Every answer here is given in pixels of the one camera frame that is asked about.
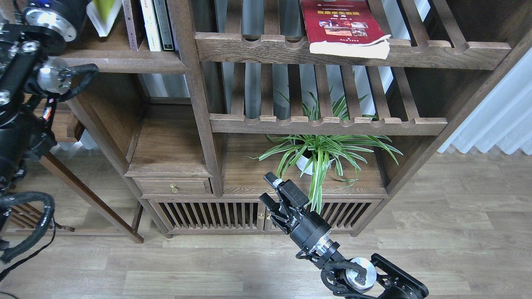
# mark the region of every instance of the brass knob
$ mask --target brass knob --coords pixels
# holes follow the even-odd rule
[[[179,189],[175,186],[175,184],[170,185],[170,190],[172,191],[172,193],[179,192]]]

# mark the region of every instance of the slatted cabinet door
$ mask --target slatted cabinet door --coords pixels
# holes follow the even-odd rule
[[[351,201],[331,201],[324,200],[320,215],[331,225],[333,232],[345,232],[358,234],[359,228],[364,220],[379,205],[382,200],[351,200]],[[281,232],[271,221],[269,214],[266,214],[264,224],[265,230],[269,232]]]
[[[264,232],[266,208],[259,201],[151,201],[172,235]]]

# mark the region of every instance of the wooden shelf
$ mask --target wooden shelf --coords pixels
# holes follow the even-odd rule
[[[139,51],[131,51],[123,13],[108,37],[99,37],[90,22],[82,34],[80,41],[69,45],[61,55],[69,65],[95,63],[100,72],[113,73],[184,74],[189,70],[177,52],[150,52],[146,40]]]
[[[226,171],[224,195],[247,195],[249,198],[258,198],[264,192],[275,195],[273,189],[262,179],[269,171],[276,172],[279,165],[278,156],[270,157],[263,161],[252,160],[245,156],[258,156],[275,146],[262,134],[229,134],[226,150]],[[381,178],[379,166],[375,155],[363,155],[368,164],[360,164],[362,171],[358,181],[349,188],[350,183],[341,182],[334,173],[334,169],[327,172],[323,183],[323,198],[335,200],[349,200],[354,198],[371,199],[387,198],[385,186]],[[308,175],[300,178],[301,172],[297,167],[290,167],[284,179],[291,179],[304,193],[308,194],[310,179]],[[353,167],[344,168],[345,178],[356,177]]]
[[[341,66],[344,92],[350,119],[341,121],[333,117],[331,98],[324,65],[314,67],[318,101],[322,118],[310,121],[303,116],[300,69],[288,66],[290,88],[290,118],[279,120],[273,115],[273,86],[271,65],[261,65],[262,97],[261,116],[250,119],[244,115],[245,64],[235,64],[235,85],[231,114],[211,114],[213,132],[262,134],[326,134],[326,135],[438,135],[447,125],[445,118],[419,116],[403,68],[392,68],[402,103],[389,103],[383,90],[377,67],[366,67],[378,120],[362,117],[359,97],[351,66]]]
[[[265,35],[240,34],[242,0],[230,0],[226,33],[197,32],[201,61],[256,62],[283,64],[387,65],[392,67],[494,70],[508,55],[508,43],[466,41],[445,0],[431,0],[449,40],[431,40],[413,0],[398,1],[412,41],[391,38],[388,59],[360,59],[309,52],[306,36],[280,35],[277,1],[265,11]],[[369,0],[373,15],[385,33],[391,33],[381,0]]]
[[[150,105],[127,177],[211,177],[191,105]]]

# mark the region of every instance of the potted plant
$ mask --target potted plant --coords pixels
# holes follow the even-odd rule
[[[287,101],[289,98],[279,92]],[[309,92],[315,105],[309,107],[303,104],[303,113],[310,120],[318,120],[321,118],[318,99]],[[366,96],[359,98],[359,102],[364,100]],[[347,112],[347,102],[345,95],[337,101],[333,102],[332,112],[335,117],[339,117],[342,121],[349,119]],[[376,118],[375,115],[363,115],[363,117]],[[288,136],[272,137],[267,135],[272,142],[280,142],[280,144],[272,147],[258,157],[250,157],[262,161],[269,156],[284,153],[279,167],[277,168],[277,176],[282,178],[286,170],[290,166],[297,165],[301,170],[301,176],[304,173],[311,174],[311,184],[309,191],[309,200],[311,204],[311,211],[321,212],[321,198],[322,198],[322,184],[325,179],[327,170],[331,168],[331,164],[335,163],[336,176],[342,177],[344,175],[342,168],[342,160],[347,161],[355,168],[355,173],[361,170],[358,165],[359,161],[368,163],[368,161],[357,154],[357,152],[372,153],[375,147],[382,148],[386,151],[398,164],[394,153],[402,155],[402,153],[393,146],[384,143],[384,141],[392,142],[387,136],[379,135],[298,135],[291,134]],[[351,187],[357,178],[339,179],[342,182],[351,182]]]

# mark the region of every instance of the book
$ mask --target book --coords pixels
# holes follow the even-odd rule
[[[310,53],[386,59],[387,39],[365,1],[302,0]]]
[[[87,16],[100,37],[109,35],[121,8],[120,0],[92,0],[87,5]]]
[[[170,28],[166,0],[153,0],[153,4],[155,6],[155,14],[157,15],[162,48],[164,51],[174,51],[175,48],[173,46],[172,29]]]
[[[159,38],[159,27],[155,16],[155,8],[152,0],[140,0],[142,15],[144,16],[144,27],[146,28],[146,39],[150,51],[162,51],[161,40]]]
[[[124,18],[126,19],[129,48],[133,51],[138,51],[146,35],[140,2],[138,0],[122,0],[122,7],[124,9]]]

